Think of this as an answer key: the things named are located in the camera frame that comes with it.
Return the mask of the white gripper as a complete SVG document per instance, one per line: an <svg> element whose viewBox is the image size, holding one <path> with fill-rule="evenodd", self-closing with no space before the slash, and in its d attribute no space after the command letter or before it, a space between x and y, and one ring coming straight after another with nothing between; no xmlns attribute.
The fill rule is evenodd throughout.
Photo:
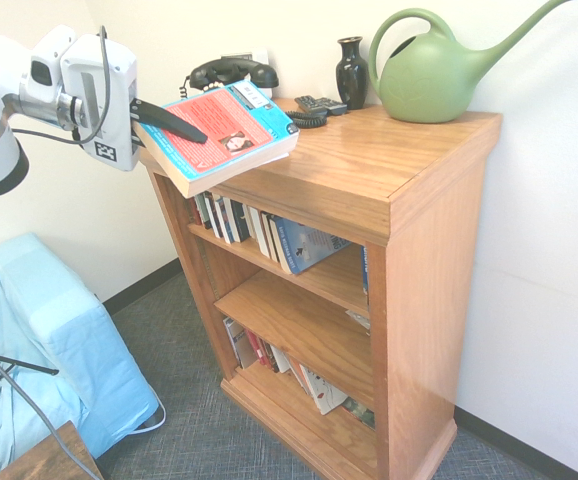
<svg viewBox="0 0 578 480"><path fill-rule="evenodd" d="M132 130L138 123L204 144L207 135L163 107L136 98L137 59L125 46L86 34L64 53L60 68L65 93L81 102L75 114L86 153L121 171L131 171L143 142Z"/></svg>

